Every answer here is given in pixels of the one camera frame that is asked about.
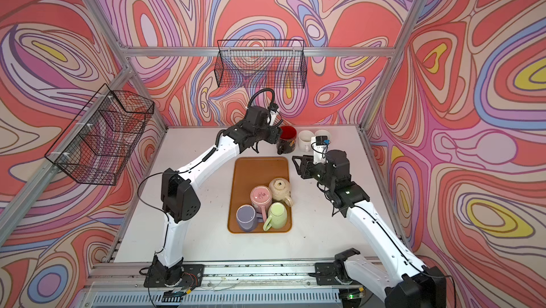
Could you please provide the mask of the black patterned mug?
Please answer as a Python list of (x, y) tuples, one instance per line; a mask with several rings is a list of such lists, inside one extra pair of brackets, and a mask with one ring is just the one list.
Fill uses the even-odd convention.
[(280, 138), (277, 142), (277, 154), (289, 154), (296, 148), (297, 130), (289, 125), (281, 127)]

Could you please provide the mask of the white mug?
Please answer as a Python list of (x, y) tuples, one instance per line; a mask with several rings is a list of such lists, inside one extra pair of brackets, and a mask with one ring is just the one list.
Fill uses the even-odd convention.
[(315, 134), (311, 130), (301, 130), (298, 134), (298, 146), (302, 152), (311, 151), (311, 139)]

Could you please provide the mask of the beige speckled mug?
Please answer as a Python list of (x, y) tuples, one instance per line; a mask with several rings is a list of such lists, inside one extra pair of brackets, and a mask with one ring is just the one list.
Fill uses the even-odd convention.
[(275, 178), (270, 182), (268, 187), (274, 202), (282, 202), (288, 207), (293, 207), (291, 184), (287, 179), (281, 177)]

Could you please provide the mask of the light blue mug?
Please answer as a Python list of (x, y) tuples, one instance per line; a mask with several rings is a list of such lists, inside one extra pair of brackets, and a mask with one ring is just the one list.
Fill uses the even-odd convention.
[(318, 146), (331, 143), (331, 133), (328, 130), (317, 130), (314, 136)]

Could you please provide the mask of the brown wooden tray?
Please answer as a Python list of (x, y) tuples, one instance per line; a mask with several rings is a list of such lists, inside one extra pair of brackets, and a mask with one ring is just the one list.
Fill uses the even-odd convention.
[(231, 233), (286, 233), (293, 205), (287, 158), (235, 161), (227, 220)]

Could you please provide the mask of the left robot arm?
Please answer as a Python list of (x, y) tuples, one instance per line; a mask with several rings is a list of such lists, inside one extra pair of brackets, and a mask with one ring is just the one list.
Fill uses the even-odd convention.
[(166, 169), (161, 173), (164, 241), (146, 274), (146, 287), (175, 287), (182, 280), (183, 242), (189, 221), (200, 209), (197, 191), (207, 178), (245, 150), (257, 150), (261, 141), (276, 144), (281, 134), (280, 124), (275, 122), (278, 110), (273, 103), (267, 108), (249, 105), (244, 118), (221, 130), (215, 143), (202, 155), (178, 170)]

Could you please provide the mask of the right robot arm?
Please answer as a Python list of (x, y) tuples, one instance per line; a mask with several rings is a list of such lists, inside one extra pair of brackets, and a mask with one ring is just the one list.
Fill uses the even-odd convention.
[(344, 151), (291, 160), (301, 178), (317, 181), (334, 211), (364, 235), (383, 265), (379, 269), (356, 249), (346, 250), (335, 261), (341, 282), (360, 283), (386, 307), (446, 307), (446, 275), (437, 267), (427, 267), (387, 226), (368, 194), (352, 180)]

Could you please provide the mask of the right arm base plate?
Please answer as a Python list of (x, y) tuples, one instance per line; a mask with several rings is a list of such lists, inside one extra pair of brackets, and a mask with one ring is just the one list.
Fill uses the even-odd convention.
[(366, 287), (373, 280), (369, 272), (363, 272), (359, 269), (350, 275), (345, 269), (344, 263), (339, 261), (316, 262), (314, 271), (309, 272), (308, 276), (314, 278), (319, 286), (364, 285)]

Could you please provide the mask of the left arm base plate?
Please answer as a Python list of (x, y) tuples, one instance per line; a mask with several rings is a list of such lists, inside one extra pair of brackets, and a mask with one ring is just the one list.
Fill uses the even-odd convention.
[(155, 266), (142, 268), (145, 288), (186, 288), (195, 289), (201, 286), (205, 265), (186, 264), (163, 274)]

